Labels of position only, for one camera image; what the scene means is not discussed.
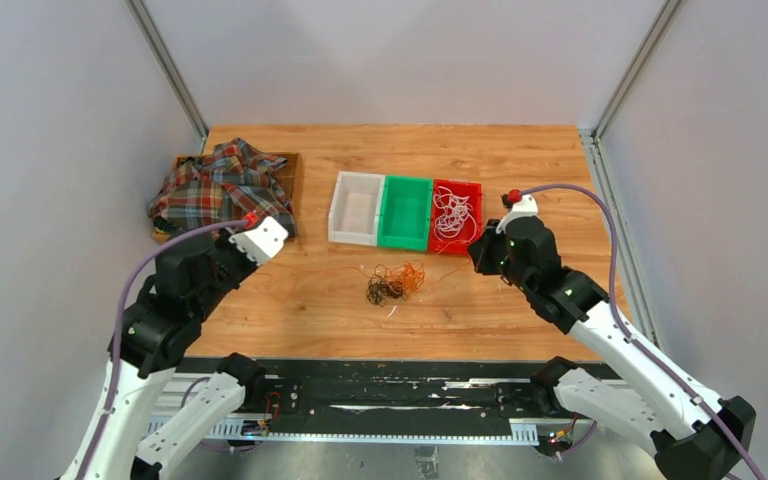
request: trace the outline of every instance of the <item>metal frame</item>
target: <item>metal frame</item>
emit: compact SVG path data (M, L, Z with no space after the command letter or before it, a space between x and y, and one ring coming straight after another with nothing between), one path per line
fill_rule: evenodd
M166 75L166 79L169 80L169 85L175 92L175 96L178 97L178 101L181 102L181 107L184 109L184 113L187 114L187 118L190 119L193 128L196 133L201 136L202 149L204 143L207 142L207 134L210 129L207 126L207 122L204 121L201 112L199 112L193 96L187 89L187 85L184 83L184 79L181 77L181 73L178 71L178 67L175 66L175 62L172 60L172 55L169 53L169 49L166 48L166 44L163 43L163 37L160 36L160 31L157 29L154 20L151 18L151 13L148 11L148 7L144 0L125 0L125 3L130 8L131 13L134 15L137 25L145 35L146 42L154 56L157 58L157 63L160 64L160 68L163 69L163 73Z
M666 32L667 28L672 23L673 18L675 18L678 9L683 4L684 0L664 1L661 11L658 12L658 15L655 17L655 22L652 24L652 27L649 28L649 32L646 34L643 43L634 55L631 65L628 66L625 75L623 75L622 80L620 80L619 85L617 85L616 90L614 90L611 100L608 101L608 105L602 112L602 116L599 117L596 128L591 132L591 136L596 139L597 143L605 137L614 117L616 117L617 112L626 97L628 97L628 92L634 86L638 75L640 75L640 72L646 66L646 63L649 61L649 58L652 56L658 43L660 43L664 32Z
M590 169L590 176L596 187L596 193L608 205L617 227L617 253L619 254L617 270L620 280L625 286L624 292L631 307L631 316L643 335L658 345L658 332L652 321L652 310L646 301L648 291L637 269L639 256L630 241L628 224L625 222L622 206L614 194L613 186L616 182L613 181L613 176L607 165L608 162L605 161L601 148L593 140L590 131L579 130L579 136L584 154L587 157L587 167Z
M596 186L597 193L608 204L611 214L616 220L617 225L617 250L619 253L619 272L623 285L626 286L625 293L629 298L629 304L632 309L632 316L635 319L637 327L646 337L655 345L658 345L658 331L653 321L651 307L646 298L648 291L641 277L637 265L639 256L629 234L628 224L625 222L625 215L621 200L615 194L616 181L610 169L610 162L606 159L602 148L602 139L608 133L614 119L619 113L622 104L628 98L637 78L646 67L649 59L652 57L658 44L675 19L684 0L665 0L661 10L655 17L655 21L649 28L643 42L640 44L634 59L628 66L622 80L614 90L608 105L599 117L596 127L592 130L581 129L579 136L584 153L587 156L587 165L590 168L590 174L593 177L593 183Z

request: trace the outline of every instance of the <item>tangled wire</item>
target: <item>tangled wire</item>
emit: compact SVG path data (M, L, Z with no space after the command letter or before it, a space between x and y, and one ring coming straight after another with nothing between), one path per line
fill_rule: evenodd
M388 298L407 300L419 291L425 281L425 269L406 263L393 269L377 265L366 286L366 299L373 305L384 305Z
M472 216L472 205L469 196L458 196L446 187L438 187L432 197L434 205L441 210L434 219L434 236L438 240L456 238L460 235L467 220L472 222L473 234L470 241L479 232L478 223Z

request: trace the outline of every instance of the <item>plaid shirt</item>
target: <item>plaid shirt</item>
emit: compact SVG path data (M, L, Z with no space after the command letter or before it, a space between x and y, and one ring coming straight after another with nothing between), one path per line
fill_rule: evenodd
M190 157L166 176L148 216L172 233L239 220L254 211L274 217L295 237L290 199L272 176L286 164L286 158L262 153L241 138L216 145L213 155Z

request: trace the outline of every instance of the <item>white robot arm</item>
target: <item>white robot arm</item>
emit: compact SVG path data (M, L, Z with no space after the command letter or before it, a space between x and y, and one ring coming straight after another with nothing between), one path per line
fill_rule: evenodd
M669 480L728 474L749 446L752 406L739 396L725 400L692 378L641 335L592 279L563 266L533 197L514 190L502 200L509 213L488 221L468 248L475 271L500 275L522 291L541 318L598 353L632 390L611 387L556 357L531 378L535 403L546 413L581 413L628 438L655 458Z
M195 237L157 257L157 273L125 311L112 407L104 408L111 359L95 414L61 480L168 478L219 420L260 390L263 368L232 354L196 398L160 430L140 440L160 393L200 335L201 323L225 294L281 250L287 235L275 219L266 217L242 233L223 231L215 241L206 235ZM91 445L94 451L88 457Z

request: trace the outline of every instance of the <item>wooden table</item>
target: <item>wooden table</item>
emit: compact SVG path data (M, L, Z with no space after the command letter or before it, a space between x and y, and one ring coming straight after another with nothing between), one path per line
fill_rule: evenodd
M328 243L328 209L340 170L481 183L485 221L504 214L499 196L512 188L566 182L592 189L575 128L216 126L205 153L235 137L264 151L298 151L304 156L301 237L225 298L189 354L598 359L538 318L518 290L498 277L473 273L467 257ZM598 207L575 192L547 192L535 198L565 263L607 290L610 250ZM426 272L420 292L384 307L367 302L367 279L350 268L371 273L377 264L396 267L417 260ZM398 308L391 315L394 305Z

